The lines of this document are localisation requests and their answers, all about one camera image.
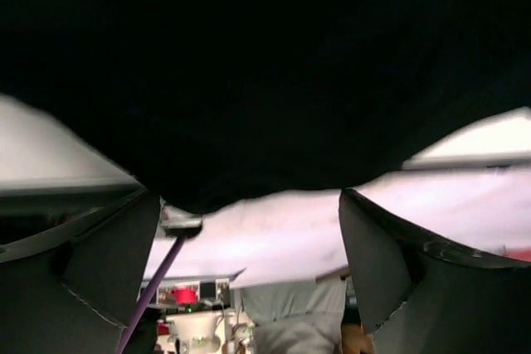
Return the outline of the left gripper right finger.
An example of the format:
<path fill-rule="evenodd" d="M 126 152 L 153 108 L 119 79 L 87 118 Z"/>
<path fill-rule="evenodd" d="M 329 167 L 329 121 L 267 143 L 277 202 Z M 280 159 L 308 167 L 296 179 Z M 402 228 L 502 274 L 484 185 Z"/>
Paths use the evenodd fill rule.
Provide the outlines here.
<path fill-rule="evenodd" d="M 348 189 L 339 221 L 364 330 L 382 354 L 528 354 L 530 265 L 456 243 Z"/>

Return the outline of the black t-shirt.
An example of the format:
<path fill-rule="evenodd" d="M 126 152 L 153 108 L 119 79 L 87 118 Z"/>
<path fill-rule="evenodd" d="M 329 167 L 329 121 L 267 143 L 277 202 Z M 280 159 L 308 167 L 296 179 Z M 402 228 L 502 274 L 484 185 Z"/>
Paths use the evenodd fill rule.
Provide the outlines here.
<path fill-rule="evenodd" d="M 1 0 L 1 91 L 195 214 L 530 103 L 530 0 Z"/>

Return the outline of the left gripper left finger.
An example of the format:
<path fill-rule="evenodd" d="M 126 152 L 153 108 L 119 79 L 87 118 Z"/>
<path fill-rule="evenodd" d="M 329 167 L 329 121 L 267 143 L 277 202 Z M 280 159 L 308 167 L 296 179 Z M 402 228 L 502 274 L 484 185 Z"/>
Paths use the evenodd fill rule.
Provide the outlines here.
<path fill-rule="evenodd" d="M 1 250 L 3 353 L 114 353 L 135 312 L 159 217 L 135 192 Z"/>

